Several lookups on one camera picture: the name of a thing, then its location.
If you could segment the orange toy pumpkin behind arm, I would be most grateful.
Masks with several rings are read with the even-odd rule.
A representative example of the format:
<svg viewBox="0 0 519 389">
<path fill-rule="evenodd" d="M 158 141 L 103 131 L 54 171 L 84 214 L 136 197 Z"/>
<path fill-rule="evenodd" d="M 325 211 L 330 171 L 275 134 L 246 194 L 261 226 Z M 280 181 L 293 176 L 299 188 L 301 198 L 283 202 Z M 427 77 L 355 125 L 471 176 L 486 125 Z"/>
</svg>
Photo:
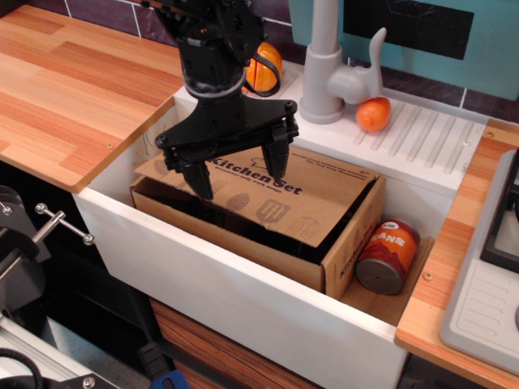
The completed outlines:
<svg viewBox="0 0 519 389">
<path fill-rule="evenodd" d="M 270 97 L 281 88 L 282 58 L 268 42 L 260 44 L 246 69 L 245 89 L 261 97 Z"/>
</svg>

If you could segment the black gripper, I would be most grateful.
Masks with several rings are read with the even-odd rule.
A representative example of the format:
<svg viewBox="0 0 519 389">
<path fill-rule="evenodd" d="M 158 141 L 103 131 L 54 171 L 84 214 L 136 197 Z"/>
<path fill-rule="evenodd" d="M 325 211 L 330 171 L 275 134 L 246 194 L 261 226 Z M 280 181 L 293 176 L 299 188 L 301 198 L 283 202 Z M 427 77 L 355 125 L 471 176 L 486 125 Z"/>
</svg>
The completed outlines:
<svg viewBox="0 0 519 389">
<path fill-rule="evenodd" d="M 185 89 L 197 100 L 195 109 L 158 135 L 156 145 L 167 168 L 181 171 L 196 195 L 213 199 L 206 160 L 249 148 L 262 147 L 268 173 L 275 181 L 284 177 L 289 144 L 298 136 L 295 101 L 245 96 L 239 86 L 218 93 Z"/>
</svg>

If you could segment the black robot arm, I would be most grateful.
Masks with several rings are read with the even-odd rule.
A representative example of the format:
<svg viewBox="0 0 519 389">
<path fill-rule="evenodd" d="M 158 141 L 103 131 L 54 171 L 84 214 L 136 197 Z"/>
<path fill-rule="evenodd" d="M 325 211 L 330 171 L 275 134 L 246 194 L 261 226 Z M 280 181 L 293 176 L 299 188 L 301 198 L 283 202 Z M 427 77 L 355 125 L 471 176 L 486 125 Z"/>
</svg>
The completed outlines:
<svg viewBox="0 0 519 389">
<path fill-rule="evenodd" d="M 292 100 L 244 96 L 246 68 L 266 39 L 264 21 L 244 1 L 143 1 L 177 42 L 194 111 L 158 135 L 168 169 L 181 173 L 202 199 L 213 192 L 206 161 L 261 147 L 268 173 L 284 175 L 298 136 Z"/>
</svg>

